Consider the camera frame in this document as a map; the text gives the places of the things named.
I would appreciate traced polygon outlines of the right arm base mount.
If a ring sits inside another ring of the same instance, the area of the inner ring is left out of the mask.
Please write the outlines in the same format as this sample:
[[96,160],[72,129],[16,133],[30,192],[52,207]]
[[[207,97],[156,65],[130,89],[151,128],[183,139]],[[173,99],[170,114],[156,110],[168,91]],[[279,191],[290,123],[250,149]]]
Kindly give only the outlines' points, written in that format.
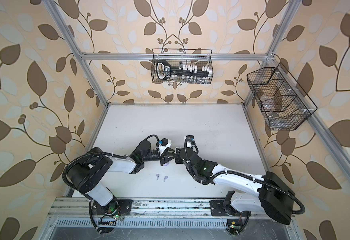
[[213,217],[239,217],[241,212],[235,210],[228,201],[212,200],[210,201],[211,215]]

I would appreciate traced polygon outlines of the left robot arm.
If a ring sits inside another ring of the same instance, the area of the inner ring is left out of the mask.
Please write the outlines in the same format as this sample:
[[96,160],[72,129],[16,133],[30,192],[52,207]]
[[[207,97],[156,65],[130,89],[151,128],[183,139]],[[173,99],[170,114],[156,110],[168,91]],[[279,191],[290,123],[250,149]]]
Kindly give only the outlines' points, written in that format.
[[88,200],[99,206],[108,207],[116,204],[116,197],[101,181],[108,172],[136,174],[146,162],[168,163],[175,158],[172,142],[150,135],[142,140],[130,155],[120,156],[107,153],[100,148],[93,148],[86,154],[69,163],[62,172],[63,182],[78,191]]

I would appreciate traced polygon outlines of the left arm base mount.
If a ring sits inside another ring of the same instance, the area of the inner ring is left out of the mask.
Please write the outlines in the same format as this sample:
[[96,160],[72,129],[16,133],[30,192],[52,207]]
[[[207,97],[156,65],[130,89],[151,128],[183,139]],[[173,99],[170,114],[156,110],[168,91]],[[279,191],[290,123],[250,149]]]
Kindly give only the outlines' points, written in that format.
[[106,216],[116,216],[116,215],[127,215],[132,210],[133,200],[130,199],[113,199],[110,203],[106,204],[104,207],[99,205],[97,202],[91,202],[91,211],[95,212],[95,215],[106,215]]

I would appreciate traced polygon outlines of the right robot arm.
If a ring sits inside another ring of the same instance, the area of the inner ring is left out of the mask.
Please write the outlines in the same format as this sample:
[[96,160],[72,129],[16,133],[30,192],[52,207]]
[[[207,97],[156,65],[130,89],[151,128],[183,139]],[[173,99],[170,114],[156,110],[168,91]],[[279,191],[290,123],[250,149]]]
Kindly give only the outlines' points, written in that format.
[[276,174],[253,175],[231,170],[213,161],[199,157],[199,148],[192,135],[185,137],[184,146],[172,149],[171,141],[163,138],[157,143],[161,162],[175,160],[183,164],[192,179],[207,185],[224,185],[250,195],[249,200],[235,200],[235,192],[226,196],[225,211],[237,212],[263,210],[271,219],[289,225],[293,215],[302,215],[306,208],[301,200]]

